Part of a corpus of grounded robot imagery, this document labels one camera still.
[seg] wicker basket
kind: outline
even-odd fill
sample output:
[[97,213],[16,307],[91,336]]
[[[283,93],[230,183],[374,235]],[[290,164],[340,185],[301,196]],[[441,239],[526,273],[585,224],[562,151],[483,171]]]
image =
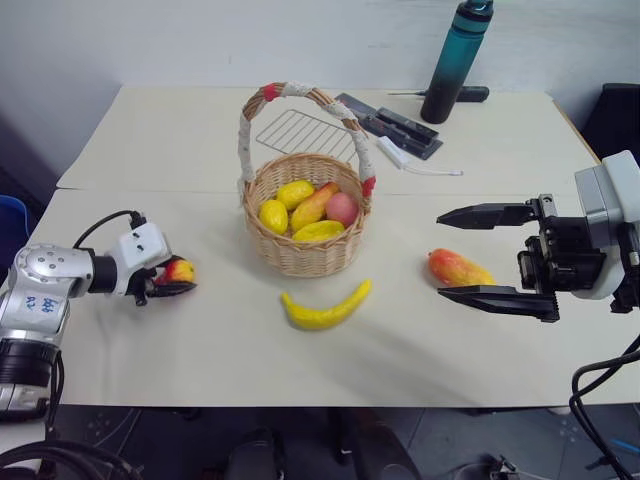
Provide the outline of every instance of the wicker basket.
[[[360,177],[345,163],[317,153],[294,153],[266,163],[256,174],[249,153],[251,120],[266,102],[284,96],[304,96],[339,118],[351,133],[359,160]],[[368,158],[365,135],[353,113],[320,90],[297,83],[272,83],[260,88],[242,110],[238,153],[242,166],[241,188],[247,228],[258,253],[285,275],[322,277],[338,272],[354,259],[371,211],[371,191],[375,184]],[[336,182],[360,206],[356,221],[340,236],[318,243],[295,243],[291,238],[267,230],[258,218],[260,206],[274,198],[279,187],[306,179],[316,187]]]

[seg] white wall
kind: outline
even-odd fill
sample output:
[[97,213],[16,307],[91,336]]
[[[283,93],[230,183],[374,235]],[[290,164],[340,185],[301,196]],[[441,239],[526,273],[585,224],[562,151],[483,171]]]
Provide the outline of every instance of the white wall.
[[[456,4],[0,0],[0,118],[59,175],[120,84],[422,88]],[[548,91],[580,125],[602,83],[640,81],[638,0],[495,9],[468,84]]]

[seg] toy fruit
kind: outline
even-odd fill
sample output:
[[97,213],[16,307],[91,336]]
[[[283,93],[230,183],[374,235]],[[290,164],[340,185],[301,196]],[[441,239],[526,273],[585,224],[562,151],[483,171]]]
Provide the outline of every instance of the toy fruit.
[[267,200],[260,207],[260,221],[273,233],[282,235],[287,231],[289,217],[284,203],[278,200]]
[[324,242],[344,232],[344,225],[334,220],[310,223],[293,234],[295,242]]
[[293,303],[288,293],[281,295],[282,303],[293,323],[307,330],[334,327],[351,315],[371,291],[371,280],[367,279],[342,303],[327,310],[314,310]]
[[427,262],[436,278],[448,287],[496,284],[487,270],[446,248],[429,253]]
[[329,182],[316,190],[309,198],[303,200],[291,215],[291,229],[293,232],[295,233],[302,227],[320,220],[324,216],[327,202],[338,191],[340,191],[338,184]]
[[188,260],[184,258],[176,258],[167,264],[162,275],[160,275],[155,283],[164,285],[172,282],[188,282],[196,281],[196,269]]
[[329,220],[336,220],[346,228],[356,221],[360,208],[351,195],[338,192],[329,199],[326,210]]
[[296,180],[295,182],[287,183],[278,189],[276,194],[276,200],[280,200],[284,203],[287,210],[293,210],[300,203],[313,195],[315,188],[308,180]]

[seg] red ribbon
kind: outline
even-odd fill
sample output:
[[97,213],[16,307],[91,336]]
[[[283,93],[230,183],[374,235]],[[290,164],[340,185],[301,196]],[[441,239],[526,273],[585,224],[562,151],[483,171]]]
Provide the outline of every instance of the red ribbon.
[[280,94],[276,90],[276,84],[270,83],[269,85],[265,85],[262,89],[262,95],[267,102],[270,102],[274,98],[278,98]]
[[362,195],[364,195],[365,197],[370,197],[375,185],[376,177],[367,178],[364,182],[362,182]]

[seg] basket handle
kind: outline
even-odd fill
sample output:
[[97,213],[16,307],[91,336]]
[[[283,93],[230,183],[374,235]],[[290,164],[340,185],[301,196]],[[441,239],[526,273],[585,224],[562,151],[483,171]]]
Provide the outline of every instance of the basket handle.
[[240,131],[238,132],[238,155],[240,166],[242,167],[242,177],[240,182],[253,182],[256,178],[251,165],[251,153],[249,145],[251,142],[251,120],[264,108],[267,102],[278,97],[306,97],[316,102],[322,109],[333,117],[340,120],[346,127],[347,132],[355,145],[358,155],[358,173],[362,183],[362,194],[370,197],[376,183],[376,176],[373,170],[373,163],[369,158],[366,135],[358,123],[356,116],[342,103],[336,102],[332,97],[315,87],[303,85],[297,82],[276,82],[270,83],[258,89],[249,99],[242,109],[240,115]]

